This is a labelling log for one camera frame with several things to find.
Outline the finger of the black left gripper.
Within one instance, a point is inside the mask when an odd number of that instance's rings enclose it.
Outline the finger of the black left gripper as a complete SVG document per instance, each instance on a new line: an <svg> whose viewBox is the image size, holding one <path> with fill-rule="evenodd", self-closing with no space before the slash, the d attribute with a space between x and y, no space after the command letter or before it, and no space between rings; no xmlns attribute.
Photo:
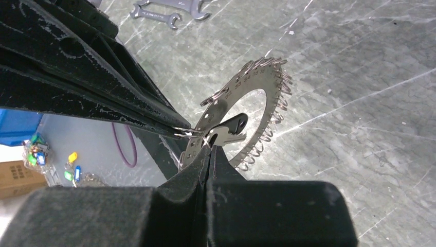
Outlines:
<svg viewBox="0 0 436 247"><path fill-rule="evenodd" d="M87 1L1 1L1 51L32 63L59 87L127 116L190 128L116 41L117 33Z"/></svg>
<svg viewBox="0 0 436 247"><path fill-rule="evenodd" d="M92 101L87 95L59 87L55 78L7 51L1 51L1 108L121 123L170 138L179 138L181 134L174 128L148 118L127 116Z"/></svg>

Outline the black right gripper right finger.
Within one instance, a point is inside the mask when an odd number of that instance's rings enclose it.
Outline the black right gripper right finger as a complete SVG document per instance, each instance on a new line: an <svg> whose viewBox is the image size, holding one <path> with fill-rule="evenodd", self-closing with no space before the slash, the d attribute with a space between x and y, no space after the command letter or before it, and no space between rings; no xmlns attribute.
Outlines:
<svg viewBox="0 0 436 247"><path fill-rule="evenodd" d="M210 152L207 239L212 246L357 246L343 195L325 181L249 181L221 147Z"/></svg>

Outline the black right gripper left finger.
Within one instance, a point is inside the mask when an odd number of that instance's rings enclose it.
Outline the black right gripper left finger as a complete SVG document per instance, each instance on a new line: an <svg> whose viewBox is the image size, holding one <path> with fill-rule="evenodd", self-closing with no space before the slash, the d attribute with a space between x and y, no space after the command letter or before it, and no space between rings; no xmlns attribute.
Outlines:
<svg viewBox="0 0 436 247"><path fill-rule="evenodd" d="M159 187L53 187L30 194L1 246L206 246L196 191L211 149Z"/></svg>

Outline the steel ring disc with keyrings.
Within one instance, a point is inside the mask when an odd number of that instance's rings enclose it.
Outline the steel ring disc with keyrings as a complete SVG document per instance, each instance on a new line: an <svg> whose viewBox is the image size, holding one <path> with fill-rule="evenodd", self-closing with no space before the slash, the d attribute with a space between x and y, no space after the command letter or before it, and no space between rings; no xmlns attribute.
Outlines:
<svg viewBox="0 0 436 247"><path fill-rule="evenodd" d="M242 142L227 144L229 162L234 168L247 171L264 151L264 144L273 137L272 126L280 124L282 112L288 108L292 78L283 71L283 58L259 58L247 62L220 90L201 102L205 110L193 130L185 131L188 145L181 154L178 168L193 163L200 149L208 145L206 135L220 123L240 114L248 115Z"/></svg>

